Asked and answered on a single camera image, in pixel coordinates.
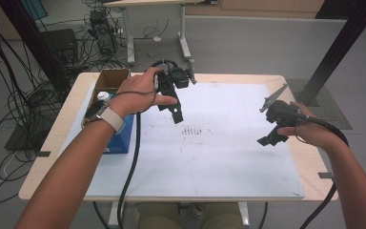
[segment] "person's leg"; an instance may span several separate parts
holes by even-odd
[[[139,203],[139,229],[182,229],[177,203]]]
[[[206,203],[201,229],[243,229],[237,202]]]

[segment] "black metal pole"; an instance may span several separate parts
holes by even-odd
[[[28,46],[30,52],[59,95],[60,100],[65,101],[71,90],[71,85],[55,64],[50,51],[40,36],[40,31],[35,25],[34,20],[23,6],[22,0],[0,0],[0,7]]]
[[[296,94],[298,102],[314,104],[315,98],[336,67],[366,28],[366,1],[360,1],[323,57],[305,88]]]

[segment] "left hand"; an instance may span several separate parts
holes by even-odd
[[[123,81],[117,93],[138,92],[144,94],[127,93],[115,96],[109,101],[109,106],[121,117],[148,109],[151,105],[173,105],[177,99],[171,96],[157,94],[153,87],[153,76],[160,71],[149,68],[143,74],[137,74]]]

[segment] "white watch strap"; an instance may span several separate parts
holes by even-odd
[[[119,133],[124,127],[124,120],[116,112],[109,107],[100,115],[100,117],[107,121],[114,128],[116,133]]]

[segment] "human arm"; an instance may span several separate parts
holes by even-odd
[[[292,104],[303,114],[314,116],[304,105]],[[277,133],[295,135],[295,128],[280,128]],[[296,127],[296,134],[328,155],[347,228],[366,228],[366,173],[353,152],[335,134],[314,123],[303,122]]]
[[[153,91],[153,75],[149,68],[123,82],[122,92]],[[144,111],[151,105],[172,105],[175,98],[157,94],[121,94],[109,101],[110,108],[124,118]],[[54,162],[31,197],[16,228],[69,228],[85,196],[103,151],[114,134],[104,120],[90,122]]]

